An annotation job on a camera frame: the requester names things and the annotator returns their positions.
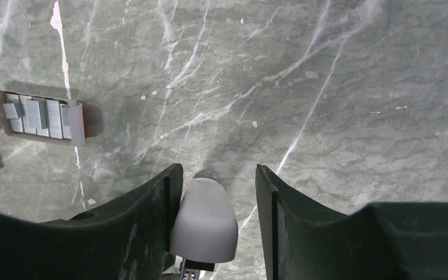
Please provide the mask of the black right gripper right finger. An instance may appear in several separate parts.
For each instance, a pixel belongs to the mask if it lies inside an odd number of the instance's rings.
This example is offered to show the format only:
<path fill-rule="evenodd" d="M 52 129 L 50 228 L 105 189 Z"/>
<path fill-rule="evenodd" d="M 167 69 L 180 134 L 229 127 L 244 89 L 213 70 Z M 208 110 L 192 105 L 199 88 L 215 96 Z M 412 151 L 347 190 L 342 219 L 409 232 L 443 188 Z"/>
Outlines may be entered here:
<path fill-rule="evenodd" d="M 448 202 L 377 202 L 346 215 L 255 172 L 268 279 L 448 279 Z"/>

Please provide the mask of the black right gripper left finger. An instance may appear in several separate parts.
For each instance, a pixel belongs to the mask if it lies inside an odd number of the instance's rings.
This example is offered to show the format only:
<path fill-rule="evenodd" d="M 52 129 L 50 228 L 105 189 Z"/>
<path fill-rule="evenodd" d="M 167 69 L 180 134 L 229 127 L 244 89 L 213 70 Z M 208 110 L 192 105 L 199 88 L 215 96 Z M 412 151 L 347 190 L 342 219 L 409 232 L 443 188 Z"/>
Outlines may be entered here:
<path fill-rule="evenodd" d="M 175 163 L 68 220 L 0 213 L 0 279 L 159 279 L 174 263 L 170 238 L 182 187 Z"/>

